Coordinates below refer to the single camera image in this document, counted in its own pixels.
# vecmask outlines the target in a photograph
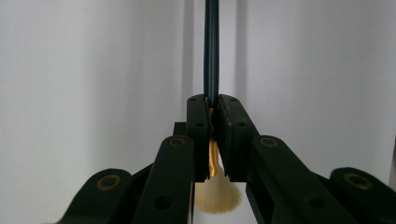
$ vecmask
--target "white backdrop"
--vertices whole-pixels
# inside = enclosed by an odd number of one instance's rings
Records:
[[[203,91],[204,9],[0,2],[0,223],[55,222],[91,175],[153,162]],[[220,0],[220,92],[314,172],[351,166],[388,183],[395,21],[392,0]],[[194,221],[256,223],[246,198]]]

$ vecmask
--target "black rod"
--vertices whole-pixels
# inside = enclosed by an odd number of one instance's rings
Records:
[[[205,3],[204,95],[209,108],[218,108],[219,0]]]

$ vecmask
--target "brass screw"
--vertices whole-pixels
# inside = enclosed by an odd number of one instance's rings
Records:
[[[354,173],[344,174],[344,179],[348,184],[358,189],[371,189],[373,187],[373,183],[370,180]]]
[[[277,141],[272,138],[262,138],[262,140],[260,140],[260,143],[265,147],[276,147],[277,146]]]
[[[176,137],[169,141],[169,146],[171,147],[184,147],[184,145],[186,145],[186,140],[183,138]]]
[[[120,183],[119,175],[105,175],[96,182],[96,187],[101,191],[108,191],[116,188]]]

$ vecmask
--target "brush bristles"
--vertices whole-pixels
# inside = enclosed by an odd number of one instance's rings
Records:
[[[216,176],[195,183],[195,205],[203,212],[220,214],[233,211],[241,203],[241,193],[219,167]]]

